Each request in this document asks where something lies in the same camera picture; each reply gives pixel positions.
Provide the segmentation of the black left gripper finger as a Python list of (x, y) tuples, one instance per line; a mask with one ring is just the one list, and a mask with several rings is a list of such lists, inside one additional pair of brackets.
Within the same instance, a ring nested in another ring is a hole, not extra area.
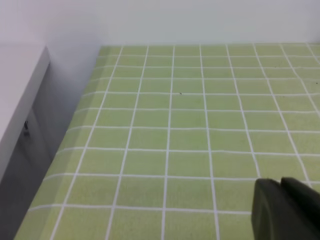
[(293, 177), (259, 178), (251, 224), (255, 240), (318, 240), (320, 193)]

